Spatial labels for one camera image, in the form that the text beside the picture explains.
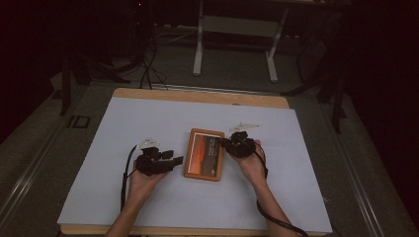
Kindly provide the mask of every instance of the person's right hand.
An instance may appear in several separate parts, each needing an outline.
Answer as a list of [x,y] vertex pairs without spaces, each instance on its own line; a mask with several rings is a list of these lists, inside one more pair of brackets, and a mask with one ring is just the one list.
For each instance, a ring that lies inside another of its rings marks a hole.
[[[265,161],[265,156],[261,150],[260,140],[255,140],[256,152],[263,158]],[[265,179],[265,168],[260,161],[259,157],[252,153],[248,157],[237,158],[230,155],[240,166],[241,172],[246,177],[246,179],[252,184],[253,187],[266,184]]]

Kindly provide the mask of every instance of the table leg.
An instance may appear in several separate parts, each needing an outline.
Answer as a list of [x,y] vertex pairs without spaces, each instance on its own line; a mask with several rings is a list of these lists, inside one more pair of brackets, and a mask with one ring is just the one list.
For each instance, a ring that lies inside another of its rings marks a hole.
[[195,54],[194,76],[201,75],[201,65],[203,62],[203,15],[204,15],[204,1],[200,1],[200,17],[198,19],[198,45]]
[[288,11],[288,8],[284,9],[283,16],[281,18],[281,21],[278,23],[278,27],[274,35],[274,42],[272,43],[271,50],[266,51],[266,61],[268,63],[269,78],[273,83],[278,82],[277,70],[275,69],[274,54],[277,50],[277,45],[281,38],[281,32],[283,31]]

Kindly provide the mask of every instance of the black cable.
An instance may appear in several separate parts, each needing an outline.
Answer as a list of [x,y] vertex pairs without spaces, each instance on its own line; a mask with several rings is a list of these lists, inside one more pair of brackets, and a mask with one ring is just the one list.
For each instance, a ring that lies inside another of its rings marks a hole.
[[[261,157],[261,155],[259,155],[257,152],[256,152],[256,150],[255,151],[253,151],[253,153],[255,153],[256,154],[256,156],[259,158],[259,160],[261,161],[261,163],[262,163],[262,165],[264,166],[264,169],[265,169],[265,179],[267,179],[268,178],[268,169],[266,168],[266,155],[265,155],[265,151],[263,150],[263,148],[262,148],[262,146],[261,145],[259,145],[257,142],[255,142],[255,144],[256,145],[258,145],[260,148],[261,148],[261,151],[263,152],[263,155],[264,155],[264,157],[265,157],[265,160]],[[305,231],[303,231],[302,229],[300,229],[300,228],[298,228],[298,227],[295,227],[295,226],[293,226],[293,225],[291,225],[291,224],[288,224],[288,223],[286,223],[286,222],[283,222],[282,220],[280,220],[280,219],[277,219],[277,218],[275,218],[275,217],[272,217],[271,215],[269,215],[268,213],[266,213],[264,210],[263,210],[263,208],[262,208],[262,206],[260,205],[260,203],[259,203],[259,201],[258,200],[256,200],[256,206],[258,207],[258,210],[259,210],[259,212],[265,217],[265,218],[267,218],[268,220],[270,220],[270,221],[272,221],[272,222],[274,222],[274,223],[276,223],[276,224],[278,224],[278,225],[280,225],[280,226],[282,226],[282,227],[284,227],[284,228],[287,228],[287,229],[289,229],[289,230],[292,230],[292,231],[294,231],[294,232],[296,232],[296,233],[298,233],[298,234],[300,234],[301,236],[303,236],[303,237],[308,237],[308,234],[307,233],[305,233]]]
[[136,145],[134,147],[132,147],[131,151],[129,152],[129,156],[126,160],[126,171],[124,172],[123,187],[121,188],[121,210],[123,210],[124,205],[126,205],[126,180],[129,177],[129,175],[127,173],[128,173],[128,169],[129,169],[130,158],[132,156],[132,153],[135,151],[135,149],[136,149]]

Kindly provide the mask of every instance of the hand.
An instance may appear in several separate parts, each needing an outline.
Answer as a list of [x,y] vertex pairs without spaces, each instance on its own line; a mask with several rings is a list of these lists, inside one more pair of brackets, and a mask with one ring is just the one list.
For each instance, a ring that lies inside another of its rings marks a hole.
[[[255,142],[256,152],[265,161],[265,156],[261,149],[260,140],[255,140]],[[250,184],[252,184],[253,187],[266,184],[264,166],[255,153],[252,153],[250,156],[243,158],[237,158],[232,155],[231,157],[238,163],[244,177],[246,177],[246,179],[250,182]]]
[[140,198],[144,195],[148,198],[159,181],[167,176],[168,173],[146,176],[139,171],[134,171],[129,176],[128,198]]

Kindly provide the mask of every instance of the wooden table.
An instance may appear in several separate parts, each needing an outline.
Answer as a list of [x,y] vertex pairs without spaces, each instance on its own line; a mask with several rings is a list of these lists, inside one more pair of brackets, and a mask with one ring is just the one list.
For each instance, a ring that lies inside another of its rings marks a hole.
[[[184,91],[158,91],[139,89],[117,89],[113,98],[146,99],[156,101],[194,102],[223,105],[240,105],[250,107],[263,107],[275,109],[288,109],[289,104],[285,98],[273,96],[255,96],[221,93],[184,92]],[[64,234],[104,234],[109,225],[100,224],[74,224],[61,223],[61,231]],[[323,235],[324,232],[309,232],[312,235]],[[241,235],[260,236],[267,235],[265,230],[243,229],[216,229],[216,228],[183,228],[183,227],[140,227],[134,226],[131,234],[135,235]]]

